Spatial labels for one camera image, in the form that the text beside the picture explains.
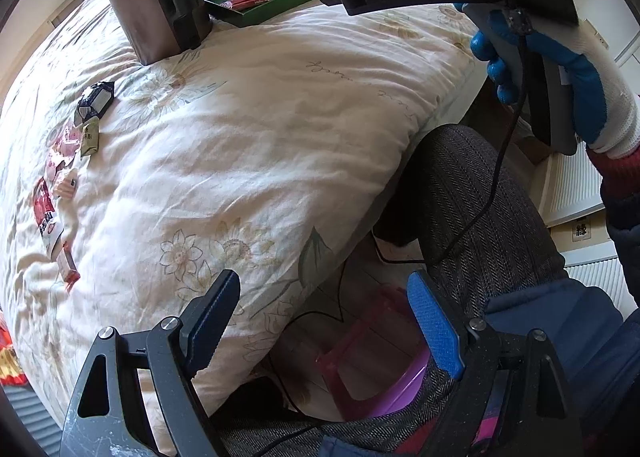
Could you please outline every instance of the floral bedspread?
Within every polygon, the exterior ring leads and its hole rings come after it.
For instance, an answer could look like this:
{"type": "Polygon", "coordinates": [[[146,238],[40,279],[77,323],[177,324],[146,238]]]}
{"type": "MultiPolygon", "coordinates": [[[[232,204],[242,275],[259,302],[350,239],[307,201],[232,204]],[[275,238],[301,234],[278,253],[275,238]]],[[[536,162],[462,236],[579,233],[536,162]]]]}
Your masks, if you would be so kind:
{"type": "MultiPolygon", "coordinates": [[[[349,17],[309,4],[260,26],[217,23],[143,67],[108,0],[86,0],[36,51],[0,117],[0,302],[20,363],[62,425],[100,327],[180,313],[223,268],[241,299],[208,369],[211,413],[248,376],[397,169],[411,137],[478,68],[451,6],[349,17]],[[31,207],[47,148],[82,90],[115,82],[100,150],[59,201],[81,279],[65,292],[31,207]]],[[[148,375],[160,449],[171,443],[148,375]]]]}

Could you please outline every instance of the person's hand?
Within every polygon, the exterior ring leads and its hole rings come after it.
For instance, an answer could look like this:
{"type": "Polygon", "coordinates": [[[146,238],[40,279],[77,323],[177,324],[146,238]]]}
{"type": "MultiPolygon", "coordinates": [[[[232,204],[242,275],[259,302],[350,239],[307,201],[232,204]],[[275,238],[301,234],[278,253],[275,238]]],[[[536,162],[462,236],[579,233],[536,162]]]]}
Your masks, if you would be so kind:
{"type": "MultiPolygon", "coordinates": [[[[462,4],[456,4],[462,10],[462,4]]],[[[535,32],[527,46],[564,67],[574,89],[574,130],[597,153],[609,158],[629,155],[640,144],[640,116],[637,95],[632,94],[607,51],[583,26],[570,27],[534,15],[535,32]]],[[[512,34],[500,10],[489,16],[491,29],[513,45],[512,34]]],[[[506,104],[518,98],[518,88],[504,61],[481,32],[471,40],[473,54],[488,61],[488,76],[498,85],[498,98],[506,104]]]]}

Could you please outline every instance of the dark blue jacket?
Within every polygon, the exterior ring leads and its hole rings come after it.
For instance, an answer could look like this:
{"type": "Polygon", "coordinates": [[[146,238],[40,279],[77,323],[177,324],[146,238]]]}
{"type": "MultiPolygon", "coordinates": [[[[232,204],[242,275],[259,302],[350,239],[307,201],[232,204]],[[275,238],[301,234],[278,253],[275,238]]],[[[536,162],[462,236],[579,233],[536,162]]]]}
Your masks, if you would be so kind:
{"type": "MultiPolygon", "coordinates": [[[[640,195],[602,197],[626,284],[640,303],[640,195]]],[[[498,331],[525,335],[537,327],[547,332],[585,434],[607,424],[640,374],[640,309],[623,322],[598,287],[571,278],[544,283],[492,299],[486,317],[498,331]]]]}

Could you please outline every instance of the pink plastic stool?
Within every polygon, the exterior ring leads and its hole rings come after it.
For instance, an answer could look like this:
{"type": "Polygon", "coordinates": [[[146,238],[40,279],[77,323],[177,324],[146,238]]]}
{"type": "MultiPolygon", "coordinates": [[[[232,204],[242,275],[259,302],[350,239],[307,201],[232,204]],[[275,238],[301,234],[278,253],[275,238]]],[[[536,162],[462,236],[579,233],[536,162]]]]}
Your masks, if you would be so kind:
{"type": "Polygon", "coordinates": [[[380,316],[388,311],[395,311],[411,321],[415,321],[414,313],[409,306],[404,290],[383,285],[369,309],[356,321],[351,330],[334,348],[316,359],[316,365],[322,373],[322,378],[345,421],[377,417],[401,410],[414,399],[422,384],[422,378],[431,357],[426,342],[404,374],[389,389],[368,399],[357,400],[351,397],[344,386],[338,373],[340,360],[351,345],[361,338],[368,329],[371,329],[380,316]]]}

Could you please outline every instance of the blue glove fingertip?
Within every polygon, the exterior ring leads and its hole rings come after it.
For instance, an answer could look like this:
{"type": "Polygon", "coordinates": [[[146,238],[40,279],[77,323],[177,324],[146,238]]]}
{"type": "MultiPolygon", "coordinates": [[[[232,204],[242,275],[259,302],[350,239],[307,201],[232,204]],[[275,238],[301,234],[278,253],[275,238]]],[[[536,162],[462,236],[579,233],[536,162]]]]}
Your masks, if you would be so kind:
{"type": "Polygon", "coordinates": [[[503,104],[514,104],[518,101],[520,91],[513,83],[498,85],[498,100],[503,104]]]}
{"type": "Polygon", "coordinates": [[[469,47],[474,56],[481,62],[491,61],[498,56],[491,41],[481,32],[476,33],[471,39],[469,47]]]}
{"type": "Polygon", "coordinates": [[[504,85],[511,82],[511,72],[502,58],[496,58],[487,65],[486,73],[496,85],[504,85]]]}

